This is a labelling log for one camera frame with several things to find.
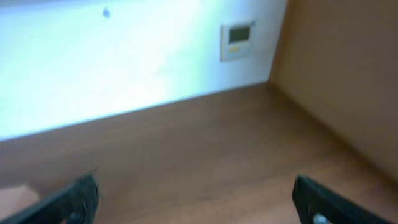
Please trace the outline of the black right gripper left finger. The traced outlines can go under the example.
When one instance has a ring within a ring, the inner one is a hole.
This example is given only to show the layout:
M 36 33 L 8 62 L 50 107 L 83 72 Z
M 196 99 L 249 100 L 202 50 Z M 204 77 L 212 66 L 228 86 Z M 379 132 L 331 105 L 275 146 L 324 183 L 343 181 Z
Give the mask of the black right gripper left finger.
M 99 199 L 94 175 L 85 174 L 43 201 L 7 217 L 1 224 L 92 224 Z

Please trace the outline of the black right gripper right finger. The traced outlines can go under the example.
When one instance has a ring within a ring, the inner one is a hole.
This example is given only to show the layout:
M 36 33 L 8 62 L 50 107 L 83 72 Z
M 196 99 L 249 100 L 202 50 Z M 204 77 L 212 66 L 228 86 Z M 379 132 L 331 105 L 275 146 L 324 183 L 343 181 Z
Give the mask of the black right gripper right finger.
M 307 176 L 295 178 L 292 200 L 301 223 L 391 224 Z

